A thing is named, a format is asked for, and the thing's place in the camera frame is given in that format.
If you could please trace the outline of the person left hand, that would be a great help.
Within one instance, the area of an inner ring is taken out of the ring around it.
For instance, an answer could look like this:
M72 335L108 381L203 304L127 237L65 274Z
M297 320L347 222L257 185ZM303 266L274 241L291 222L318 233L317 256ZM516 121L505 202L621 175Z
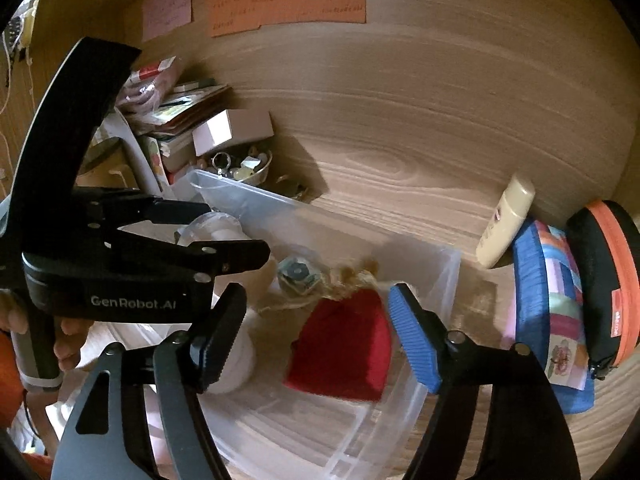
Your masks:
M27 316L22 307L15 301L15 297L7 289L2 289L0 299L1 329L18 334L26 333L28 329ZM62 372L68 372L80 362L80 352L86 343L90 328L94 322L78 320L78 318L60 318L56 330L53 352L58 359L58 367Z

